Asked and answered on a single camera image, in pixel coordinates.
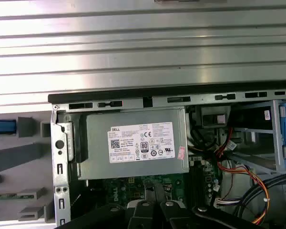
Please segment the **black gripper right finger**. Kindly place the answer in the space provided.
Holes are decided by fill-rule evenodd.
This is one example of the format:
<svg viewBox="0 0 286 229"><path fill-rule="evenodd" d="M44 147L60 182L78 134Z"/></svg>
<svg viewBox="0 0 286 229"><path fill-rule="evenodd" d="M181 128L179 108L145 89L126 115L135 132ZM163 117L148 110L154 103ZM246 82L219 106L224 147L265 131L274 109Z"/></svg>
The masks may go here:
<svg viewBox="0 0 286 229"><path fill-rule="evenodd" d="M165 229L260 229L249 221L240 219L213 207L180 207L179 202L165 196L163 185L156 185L156 199L164 217Z"/></svg>

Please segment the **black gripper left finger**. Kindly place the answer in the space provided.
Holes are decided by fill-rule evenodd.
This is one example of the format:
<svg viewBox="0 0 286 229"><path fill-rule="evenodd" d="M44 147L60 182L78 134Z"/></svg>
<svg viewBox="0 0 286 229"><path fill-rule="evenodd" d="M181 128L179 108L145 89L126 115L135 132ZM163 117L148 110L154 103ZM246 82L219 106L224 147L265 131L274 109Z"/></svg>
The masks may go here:
<svg viewBox="0 0 286 229"><path fill-rule="evenodd" d="M145 199L133 200L122 207L108 204L94 209L58 229L151 229L156 207L156 185L145 185Z"/></svg>

